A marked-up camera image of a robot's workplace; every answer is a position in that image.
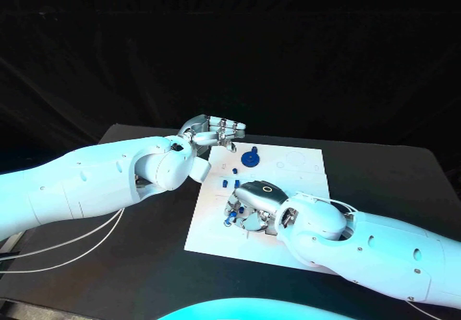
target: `black background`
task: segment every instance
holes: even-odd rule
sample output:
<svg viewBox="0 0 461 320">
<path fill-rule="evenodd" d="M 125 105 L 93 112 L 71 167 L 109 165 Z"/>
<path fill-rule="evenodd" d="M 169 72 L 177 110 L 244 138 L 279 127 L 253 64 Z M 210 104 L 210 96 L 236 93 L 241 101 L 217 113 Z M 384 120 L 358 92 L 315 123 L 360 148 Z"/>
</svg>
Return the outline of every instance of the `black background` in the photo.
<svg viewBox="0 0 461 320">
<path fill-rule="evenodd" d="M 2 171 L 113 123 L 204 113 L 257 135 L 426 147 L 456 173 L 459 14 L 299 1 L 14 1 L 1 12 Z"/>
</svg>

